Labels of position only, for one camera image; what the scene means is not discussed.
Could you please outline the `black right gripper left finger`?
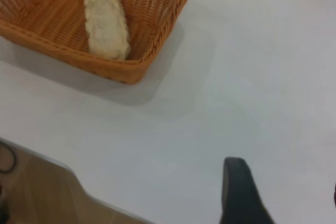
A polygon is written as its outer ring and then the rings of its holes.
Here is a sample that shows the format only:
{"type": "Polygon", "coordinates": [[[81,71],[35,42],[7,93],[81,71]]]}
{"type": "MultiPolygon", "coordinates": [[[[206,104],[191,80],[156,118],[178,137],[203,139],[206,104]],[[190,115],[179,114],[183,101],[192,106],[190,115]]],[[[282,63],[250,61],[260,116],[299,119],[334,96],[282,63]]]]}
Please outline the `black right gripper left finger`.
{"type": "Polygon", "coordinates": [[[274,223],[248,164],[239,157],[224,160],[220,223],[274,223]]]}

